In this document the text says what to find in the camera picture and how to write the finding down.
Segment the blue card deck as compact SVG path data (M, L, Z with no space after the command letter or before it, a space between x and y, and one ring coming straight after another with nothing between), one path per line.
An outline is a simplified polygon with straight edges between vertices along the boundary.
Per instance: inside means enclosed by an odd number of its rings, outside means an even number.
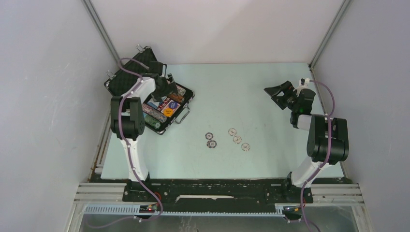
M157 109L160 106L161 102L160 101L154 101L153 99L150 99L147 102L147 105L151 106L154 109Z

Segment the blue small blind button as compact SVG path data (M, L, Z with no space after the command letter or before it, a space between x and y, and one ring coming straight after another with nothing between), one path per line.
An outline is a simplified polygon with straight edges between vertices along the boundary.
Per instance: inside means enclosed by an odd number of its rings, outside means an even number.
M170 109L173 109L173 110L177 109L179 106L180 106L180 105L179 105L177 102L175 102L175 101L171 101L171 102L168 104L168 107L169 107Z

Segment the blue white poker chip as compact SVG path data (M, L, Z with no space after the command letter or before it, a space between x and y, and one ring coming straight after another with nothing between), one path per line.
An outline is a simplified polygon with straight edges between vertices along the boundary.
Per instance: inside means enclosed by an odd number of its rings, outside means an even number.
M211 133L211 132L208 132L208 133L206 133L205 134L205 138L207 139L207 140L212 140L213 139L213 133Z
M215 140L209 140L206 145L208 148L215 148L217 146L217 142Z

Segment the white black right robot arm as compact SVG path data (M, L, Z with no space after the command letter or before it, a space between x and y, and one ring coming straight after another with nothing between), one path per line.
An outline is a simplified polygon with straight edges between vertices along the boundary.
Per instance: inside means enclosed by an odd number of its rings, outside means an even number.
M300 188L309 188L324 169L345 161L349 155L347 121L312 114L316 93L308 87L309 83L309 79L301 79L297 87L286 81L279 86L264 88L281 110L290 110L290 124L295 129L308 131L307 157L288 175L286 185L281 189L282 198L287 202L298 199Z

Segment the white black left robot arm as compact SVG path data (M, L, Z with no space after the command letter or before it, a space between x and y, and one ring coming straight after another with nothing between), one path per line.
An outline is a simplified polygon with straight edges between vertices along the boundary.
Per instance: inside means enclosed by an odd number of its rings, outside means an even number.
M139 74L122 66L121 58L119 68L129 74L135 75L135 84L120 96L113 96L111 107L111 130L120 139L127 155L129 179L132 181L145 181L149 176L144 156L142 154L145 144L145 117L143 104L147 98L161 102L163 98L172 93L177 93L176 83L172 77L166 77L167 64L151 61L145 65L133 58L133 61L144 68L145 73Z

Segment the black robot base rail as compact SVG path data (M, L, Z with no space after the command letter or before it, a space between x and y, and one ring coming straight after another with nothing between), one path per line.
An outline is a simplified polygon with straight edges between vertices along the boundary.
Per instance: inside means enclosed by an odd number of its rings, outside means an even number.
M312 203L310 189L288 179L150 179L127 181L124 202L160 201L166 212L273 213L275 205Z

